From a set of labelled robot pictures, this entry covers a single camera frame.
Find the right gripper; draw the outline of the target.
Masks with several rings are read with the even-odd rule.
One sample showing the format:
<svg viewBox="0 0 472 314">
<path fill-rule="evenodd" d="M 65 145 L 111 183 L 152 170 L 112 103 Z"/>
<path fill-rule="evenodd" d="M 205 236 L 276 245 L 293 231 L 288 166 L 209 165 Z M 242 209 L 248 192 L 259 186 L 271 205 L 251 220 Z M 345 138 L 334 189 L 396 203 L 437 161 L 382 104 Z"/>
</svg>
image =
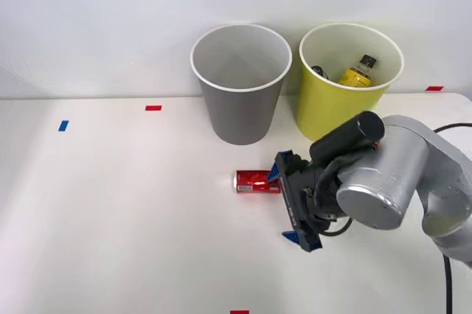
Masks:
<svg viewBox="0 0 472 314">
<path fill-rule="evenodd" d="M 282 236 L 303 251 L 322 248 L 319 234 L 328 233 L 330 225 L 340 218 L 336 192 L 340 181 L 334 172 L 315 167 L 292 150 L 278 152 L 266 177 L 280 180 L 285 204 L 294 228 Z"/>
</svg>

